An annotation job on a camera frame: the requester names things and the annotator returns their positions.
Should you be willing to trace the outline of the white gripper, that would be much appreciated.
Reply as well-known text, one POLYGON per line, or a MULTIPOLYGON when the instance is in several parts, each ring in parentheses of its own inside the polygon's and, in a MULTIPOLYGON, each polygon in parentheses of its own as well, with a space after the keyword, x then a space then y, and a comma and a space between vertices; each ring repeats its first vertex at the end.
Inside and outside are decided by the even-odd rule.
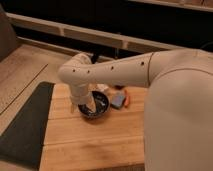
POLYGON ((94 100, 91 92, 87 87, 71 87, 70 88, 71 112, 74 113, 79 105, 85 105, 90 109, 94 109, 94 100))

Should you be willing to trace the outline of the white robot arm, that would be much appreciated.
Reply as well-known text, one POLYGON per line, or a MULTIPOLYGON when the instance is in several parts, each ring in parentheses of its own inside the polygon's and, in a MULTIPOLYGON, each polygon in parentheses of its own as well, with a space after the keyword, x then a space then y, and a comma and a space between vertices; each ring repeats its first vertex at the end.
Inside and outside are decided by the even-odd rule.
POLYGON ((213 171, 213 53, 151 52, 93 64, 80 53, 59 69, 71 101, 91 99, 90 83, 146 87, 146 171, 213 171))

